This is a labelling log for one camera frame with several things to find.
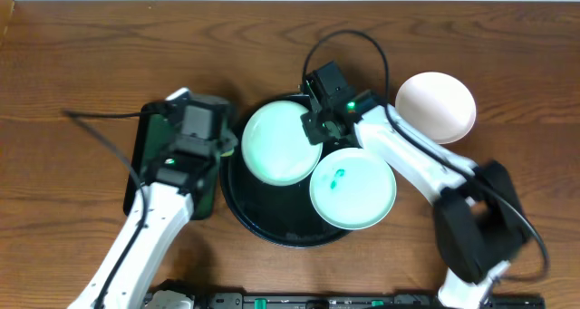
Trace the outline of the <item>green sponge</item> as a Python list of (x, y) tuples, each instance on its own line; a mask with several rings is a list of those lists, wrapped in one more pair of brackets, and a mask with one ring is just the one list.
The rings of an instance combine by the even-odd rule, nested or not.
[(233, 155), (233, 153), (235, 152), (235, 148), (232, 148), (230, 150), (225, 151), (224, 153), (221, 154), (222, 158), (227, 158)]

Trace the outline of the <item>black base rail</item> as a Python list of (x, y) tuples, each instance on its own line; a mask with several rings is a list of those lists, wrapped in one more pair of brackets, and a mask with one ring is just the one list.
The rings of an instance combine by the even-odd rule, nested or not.
[(151, 309), (379, 309), (441, 308), (433, 295), (386, 296), (314, 296), (314, 295), (242, 295), (216, 293), (184, 295), (163, 290), (146, 295), (145, 308)]

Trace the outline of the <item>mint green plate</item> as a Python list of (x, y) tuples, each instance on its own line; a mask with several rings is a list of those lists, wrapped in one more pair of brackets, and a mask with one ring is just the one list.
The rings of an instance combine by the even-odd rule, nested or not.
[(309, 195), (317, 214), (334, 227), (372, 227), (391, 211), (397, 185), (391, 167), (368, 150), (345, 148), (314, 169)]
[(247, 122), (241, 141), (249, 171), (266, 184), (284, 187), (305, 179), (319, 162), (323, 146), (305, 135), (301, 116), (305, 106), (294, 101), (272, 101)]

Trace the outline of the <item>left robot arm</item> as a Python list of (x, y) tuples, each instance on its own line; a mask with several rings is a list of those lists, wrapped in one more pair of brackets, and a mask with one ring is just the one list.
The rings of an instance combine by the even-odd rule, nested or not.
[(135, 196), (127, 220), (73, 308), (140, 308), (179, 231), (213, 209), (222, 158), (237, 145), (228, 101), (164, 101), (147, 114), (141, 163), (130, 168)]

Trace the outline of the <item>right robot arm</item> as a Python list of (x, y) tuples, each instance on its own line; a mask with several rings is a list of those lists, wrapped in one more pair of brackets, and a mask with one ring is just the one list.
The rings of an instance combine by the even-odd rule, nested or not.
[(436, 144), (373, 92), (309, 92), (302, 122), (309, 141), (347, 140), (322, 159), (310, 181), (314, 209), (327, 223), (356, 230), (391, 210), (400, 173), (432, 206), (440, 256), (448, 267), (441, 304), (480, 308), (520, 248), (534, 237), (507, 170), (480, 166)]

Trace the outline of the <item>white plate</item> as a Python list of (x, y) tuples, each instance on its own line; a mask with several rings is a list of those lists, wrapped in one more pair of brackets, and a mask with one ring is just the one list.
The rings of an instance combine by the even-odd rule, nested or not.
[(405, 81), (395, 108), (412, 127), (439, 144), (461, 140), (477, 118), (467, 86), (442, 72), (422, 72)]

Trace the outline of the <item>rectangular black tray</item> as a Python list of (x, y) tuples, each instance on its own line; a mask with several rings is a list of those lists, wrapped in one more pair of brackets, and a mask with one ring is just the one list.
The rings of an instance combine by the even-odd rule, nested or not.
[(233, 152), (236, 110), (220, 97), (181, 96), (141, 108), (131, 165), (141, 182), (160, 182), (193, 198), (193, 220), (211, 216), (221, 158)]

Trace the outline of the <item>round black tray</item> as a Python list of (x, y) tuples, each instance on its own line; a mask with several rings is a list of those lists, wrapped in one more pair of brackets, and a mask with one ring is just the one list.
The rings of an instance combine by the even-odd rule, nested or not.
[(308, 248), (349, 234), (326, 222), (314, 209), (310, 175), (288, 186), (269, 185), (250, 171), (238, 145), (233, 155), (221, 161), (219, 176), (228, 207), (257, 237), (280, 246)]

